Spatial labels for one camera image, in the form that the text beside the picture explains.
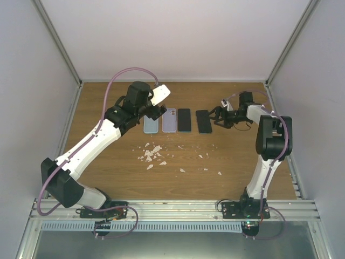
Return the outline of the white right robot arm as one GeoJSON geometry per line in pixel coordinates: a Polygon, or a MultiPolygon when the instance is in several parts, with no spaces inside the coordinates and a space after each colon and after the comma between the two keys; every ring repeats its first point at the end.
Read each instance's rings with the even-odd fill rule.
{"type": "Polygon", "coordinates": [[[228,99],[222,99],[208,115],[215,125],[230,129],[240,122],[256,123],[256,152],[258,161],[253,177],[238,202],[233,202],[246,219],[264,212],[267,191],[275,171],[292,152],[292,118],[268,111],[264,104],[256,103],[253,93],[239,93],[239,107],[234,110],[228,99]]]}

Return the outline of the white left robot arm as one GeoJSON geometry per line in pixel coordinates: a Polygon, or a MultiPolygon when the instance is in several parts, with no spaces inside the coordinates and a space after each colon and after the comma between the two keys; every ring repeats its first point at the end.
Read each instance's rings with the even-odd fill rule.
{"type": "Polygon", "coordinates": [[[107,109],[96,126],[73,148],[52,160],[41,163],[43,190],[65,208],[74,205],[91,207],[99,218],[111,213],[108,197],[96,188],[78,182],[88,165],[110,144],[119,140],[143,117],[157,120],[167,108],[162,104],[170,90],[165,85],[152,89],[147,83],[133,82],[125,96],[107,109]]]}

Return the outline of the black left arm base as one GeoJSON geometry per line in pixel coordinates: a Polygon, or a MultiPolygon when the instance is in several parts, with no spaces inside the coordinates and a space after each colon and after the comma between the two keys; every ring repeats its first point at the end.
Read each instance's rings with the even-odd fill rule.
{"type": "Polygon", "coordinates": [[[82,219],[119,220],[127,216],[127,201],[107,201],[100,209],[94,210],[86,207],[76,209],[75,212],[82,219]]]}

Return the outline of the teal smartphone black screen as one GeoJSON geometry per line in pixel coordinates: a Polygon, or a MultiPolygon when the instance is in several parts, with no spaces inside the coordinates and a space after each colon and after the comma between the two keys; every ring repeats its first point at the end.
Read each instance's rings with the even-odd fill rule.
{"type": "Polygon", "coordinates": [[[208,110],[196,111],[196,119],[199,134],[210,134],[212,133],[212,126],[209,118],[208,110]]]}

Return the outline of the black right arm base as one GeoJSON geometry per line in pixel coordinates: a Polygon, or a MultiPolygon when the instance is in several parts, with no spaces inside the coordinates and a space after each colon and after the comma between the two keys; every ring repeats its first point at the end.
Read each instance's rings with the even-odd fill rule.
{"type": "Polygon", "coordinates": [[[216,205],[216,210],[222,213],[224,219],[269,219],[270,212],[260,209],[260,200],[249,201],[233,201],[233,200],[219,200],[216,205]]]}

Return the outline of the phone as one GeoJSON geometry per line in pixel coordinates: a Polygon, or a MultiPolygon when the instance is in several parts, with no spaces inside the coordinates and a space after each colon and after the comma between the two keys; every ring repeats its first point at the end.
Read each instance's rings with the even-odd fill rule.
{"type": "Polygon", "coordinates": [[[156,134],[159,130],[159,119],[152,119],[144,116],[143,132],[145,134],[156,134]]]}
{"type": "Polygon", "coordinates": [[[162,115],[162,132],[175,133],[177,131],[177,112],[175,108],[168,108],[162,115]]]}

